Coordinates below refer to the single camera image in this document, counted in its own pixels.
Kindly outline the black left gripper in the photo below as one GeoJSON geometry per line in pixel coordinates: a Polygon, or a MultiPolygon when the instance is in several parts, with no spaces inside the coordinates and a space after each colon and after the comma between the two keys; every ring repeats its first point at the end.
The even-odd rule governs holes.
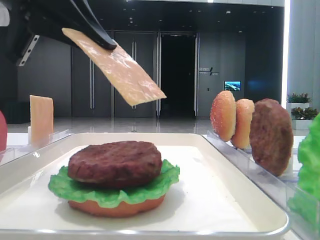
{"type": "Polygon", "coordinates": [[[79,16],[80,32],[106,50],[117,44],[101,26],[87,0],[2,0],[1,13],[9,18],[2,24],[0,52],[16,66],[23,66],[39,37],[47,37],[67,45],[75,44],[62,29],[72,28],[79,16]]]}

